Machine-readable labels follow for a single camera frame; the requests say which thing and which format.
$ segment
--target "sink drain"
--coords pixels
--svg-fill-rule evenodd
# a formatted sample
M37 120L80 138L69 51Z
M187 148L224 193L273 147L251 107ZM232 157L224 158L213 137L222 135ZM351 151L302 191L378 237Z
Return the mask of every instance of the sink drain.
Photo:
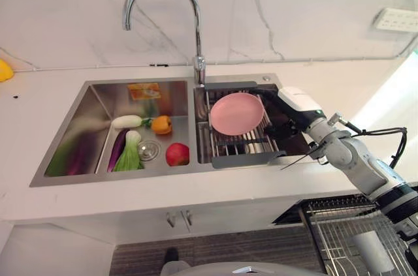
M139 143L138 153L142 161L151 161L156 158L161 150L161 146L152 140Z

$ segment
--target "marble backsplash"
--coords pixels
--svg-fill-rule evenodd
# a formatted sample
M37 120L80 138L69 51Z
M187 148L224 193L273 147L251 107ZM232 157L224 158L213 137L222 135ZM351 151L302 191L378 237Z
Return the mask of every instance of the marble backsplash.
M188 0L0 0L0 58L15 70L187 63L195 55ZM209 62L391 57L412 33L378 31L384 7L418 0L198 0Z

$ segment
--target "white countertop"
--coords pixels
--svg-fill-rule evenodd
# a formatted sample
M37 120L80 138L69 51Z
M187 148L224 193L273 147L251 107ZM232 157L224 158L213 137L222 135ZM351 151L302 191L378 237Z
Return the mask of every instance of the white countertop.
M396 70L397 61L210 65L209 76L275 72L307 91L331 116L352 118ZM86 80L192 76L192 67L119 67L20 72L0 83L0 219L24 222L113 211L234 200L356 192L342 172L316 162L197 172L80 185L29 188L74 98ZM417 181L412 168L397 172Z

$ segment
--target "red apple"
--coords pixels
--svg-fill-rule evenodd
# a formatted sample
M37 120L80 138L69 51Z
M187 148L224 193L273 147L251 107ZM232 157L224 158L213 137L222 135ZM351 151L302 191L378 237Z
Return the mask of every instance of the red apple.
M165 160L170 166L189 164L189 147L178 142L171 144L165 152Z

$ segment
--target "orange label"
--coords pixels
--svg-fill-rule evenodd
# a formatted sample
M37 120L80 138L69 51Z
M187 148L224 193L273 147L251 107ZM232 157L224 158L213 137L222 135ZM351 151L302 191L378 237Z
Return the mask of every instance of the orange label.
M133 100L161 98L161 93L157 82L129 84L127 87Z

